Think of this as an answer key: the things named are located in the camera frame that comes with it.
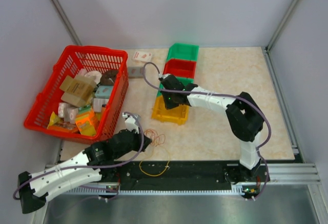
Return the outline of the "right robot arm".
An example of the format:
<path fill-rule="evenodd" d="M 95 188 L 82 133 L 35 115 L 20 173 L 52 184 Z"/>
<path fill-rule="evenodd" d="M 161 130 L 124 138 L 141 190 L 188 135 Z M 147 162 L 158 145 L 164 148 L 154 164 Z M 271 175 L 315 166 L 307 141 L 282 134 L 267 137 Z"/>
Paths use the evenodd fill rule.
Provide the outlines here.
<path fill-rule="evenodd" d="M 172 74 L 164 74 L 159 80 L 164 87 L 161 94 L 166 109 L 187 105 L 225 114 L 232 133 L 240 141 L 240 177 L 250 181 L 257 176 L 260 157 L 256 147 L 260 144 L 264 119 L 257 112 L 258 106 L 248 93 L 241 92 L 237 97 L 217 96 L 196 84 L 184 85 Z"/>

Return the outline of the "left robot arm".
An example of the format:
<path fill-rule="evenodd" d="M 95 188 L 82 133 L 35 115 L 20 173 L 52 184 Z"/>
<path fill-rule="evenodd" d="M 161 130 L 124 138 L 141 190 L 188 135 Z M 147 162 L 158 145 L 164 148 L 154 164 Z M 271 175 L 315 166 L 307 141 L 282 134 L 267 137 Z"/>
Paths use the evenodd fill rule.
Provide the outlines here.
<path fill-rule="evenodd" d="M 21 173 L 13 196 L 19 200 L 23 214 L 32 213 L 69 190 L 91 182 L 113 180 L 117 168 L 129 163 L 117 159 L 132 151 L 139 154 L 151 142 L 140 131 L 121 130 L 51 168 L 38 173 Z"/>

